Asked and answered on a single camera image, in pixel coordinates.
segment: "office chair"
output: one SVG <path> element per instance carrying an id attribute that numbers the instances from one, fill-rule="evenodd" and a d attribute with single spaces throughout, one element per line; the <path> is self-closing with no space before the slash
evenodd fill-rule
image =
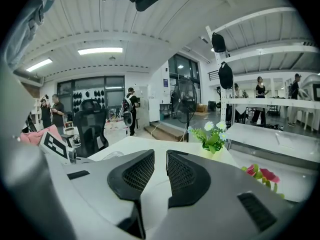
<path id="1" fill-rule="evenodd" d="M 78 157 L 87 158 L 109 146 L 104 136 L 106 118 L 107 111 L 101 109 L 95 99 L 87 99 L 81 103 L 80 111 L 74 116 L 81 140 L 81 146 L 76 148 Z M 97 138 L 103 144 L 100 148 Z"/>

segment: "pink flower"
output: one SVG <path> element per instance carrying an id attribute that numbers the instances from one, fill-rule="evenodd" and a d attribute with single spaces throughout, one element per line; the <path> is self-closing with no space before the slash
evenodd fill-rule
<path id="1" fill-rule="evenodd" d="M 246 169 L 246 173 L 253 177 L 256 174 L 254 170 L 255 170 L 255 167 L 253 164 L 251 164 L 251 166 L 248 167 L 248 169 Z"/>
<path id="2" fill-rule="evenodd" d="M 279 177 L 275 175 L 273 172 L 269 171 L 268 169 L 260 168 L 260 172 L 262 173 L 263 177 L 265 177 L 267 180 L 271 182 L 278 183 L 280 181 Z"/>

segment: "standing fan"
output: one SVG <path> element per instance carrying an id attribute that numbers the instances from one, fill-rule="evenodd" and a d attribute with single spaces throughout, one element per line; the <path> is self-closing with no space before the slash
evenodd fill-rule
<path id="1" fill-rule="evenodd" d="M 176 118 L 188 129 L 191 118 L 194 116 L 197 108 L 196 88 L 188 78 L 180 78 L 178 85 L 172 93 L 172 106 Z M 188 131 L 186 133 L 186 141 L 189 142 Z"/>

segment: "glass wall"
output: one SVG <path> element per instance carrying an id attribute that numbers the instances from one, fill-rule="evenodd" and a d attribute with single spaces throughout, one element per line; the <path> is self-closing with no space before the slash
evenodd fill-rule
<path id="1" fill-rule="evenodd" d="M 118 116 L 122 101 L 125 97 L 124 76 L 101 76 L 82 78 L 57 84 L 57 94 L 64 105 L 65 114 L 73 115 L 73 91 L 104 88 L 104 100 L 107 110 L 107 119 Z"/>
<path id="2" fill-rule="evenodd" d="M 196 91 L 196 102 L 201 103 L 198 63 L 178 54 L 171 57 L 168 63 L 170 72 L 170 91 L 175 89 L 178 79 L 187 77 L 194 84 Z"/>

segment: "pink cushion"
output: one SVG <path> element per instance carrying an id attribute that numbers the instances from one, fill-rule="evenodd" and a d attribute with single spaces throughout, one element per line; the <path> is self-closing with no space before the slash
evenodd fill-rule
<path id="1" fill-rule="evenodd" d="M 45 132 L 52 133 L 53 136 L 55 136 L 58 140 L 62 141 L 62 138 L 58 133 L 58 129 L 54 124 L 37 132 L 29 132 L 29 133 L 22 132 L 20 134 L 20 139 L 24 143 L 30 143 L 34 146 L 38 146 Z"/>

